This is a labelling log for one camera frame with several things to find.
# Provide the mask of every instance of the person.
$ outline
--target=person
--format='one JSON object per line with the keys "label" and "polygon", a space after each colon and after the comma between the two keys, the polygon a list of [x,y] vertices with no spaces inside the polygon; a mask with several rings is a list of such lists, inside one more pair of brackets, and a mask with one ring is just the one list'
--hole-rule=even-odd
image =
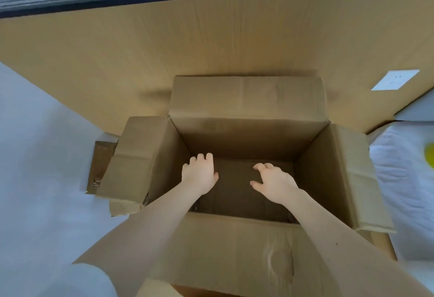
{"label": "person", "polygon": [[[258,163],[263,183],[252,188],[285,206],[299,221],[339,285],[342,296],[431,296],[431,292],[299,189],[270,163]],[[134,297],[193,203],[218,180],[213,155],[182,167],[182,181],[131,215],[84,252],[40,297]]]}

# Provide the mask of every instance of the hand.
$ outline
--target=hand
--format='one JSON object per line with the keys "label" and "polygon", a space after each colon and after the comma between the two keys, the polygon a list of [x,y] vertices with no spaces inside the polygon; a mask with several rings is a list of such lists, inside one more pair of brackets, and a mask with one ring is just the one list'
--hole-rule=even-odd
{"label": "hand", "polygon": [[290,194],[291,189],[298,188],[294,178],[271,163],[258,163],[253,166],[261,174],[263,184],[251,181],[250,185],[261,192],[267,199],[282,204]]}
{"label": "hand", "polygon": [[191,184],[198,189],[200,194],[208,193],[218,180],[218,173],[214,173],[214,161],[211,153],[207,158],[203,154],[198,154],[190,159],[190,164],[182,166],[182,181]]}

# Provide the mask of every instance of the person's right arm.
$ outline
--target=person's right arm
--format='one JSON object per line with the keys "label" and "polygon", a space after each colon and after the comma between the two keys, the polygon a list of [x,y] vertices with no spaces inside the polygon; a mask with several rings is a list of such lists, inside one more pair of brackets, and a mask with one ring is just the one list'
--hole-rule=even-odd
{"label": "person's right arm", "polygon": [[347,297],[432,297],[419,281],[299,189],[295,180],[270,163],[254,167],[263,184],[252,187],[282,204],[299,221]]}

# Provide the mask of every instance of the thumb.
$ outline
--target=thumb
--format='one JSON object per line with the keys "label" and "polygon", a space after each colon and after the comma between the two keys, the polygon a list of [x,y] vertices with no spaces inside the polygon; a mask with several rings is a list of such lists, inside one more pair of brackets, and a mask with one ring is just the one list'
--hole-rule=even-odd
{"label": "thumb", "polygon": [[258,192],[263,192],[263,187],[264,185],[261,183],[258,183],[257,181],[251,181],[250,185],[252,185],[252,187],[257,190]]}

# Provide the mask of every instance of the open cardboard box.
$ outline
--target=open cardboard box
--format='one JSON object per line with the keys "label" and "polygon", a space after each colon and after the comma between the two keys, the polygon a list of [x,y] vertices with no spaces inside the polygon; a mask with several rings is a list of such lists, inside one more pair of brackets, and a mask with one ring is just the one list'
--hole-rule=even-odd
{"label": "open cardboard box", "polygon": [[325,101],[319,78],[175,77],[170,115],[128,120],[97,195],[126,204],[112,215],[136,212],[181,181],[191,156],[213,153],[220,179],[184,218],[153,277],[241,296],[290,296],[300,227],[249,185],[261,181],[255,163],[293,174],[355,230],[393,231],[366,135],[331,124]]}

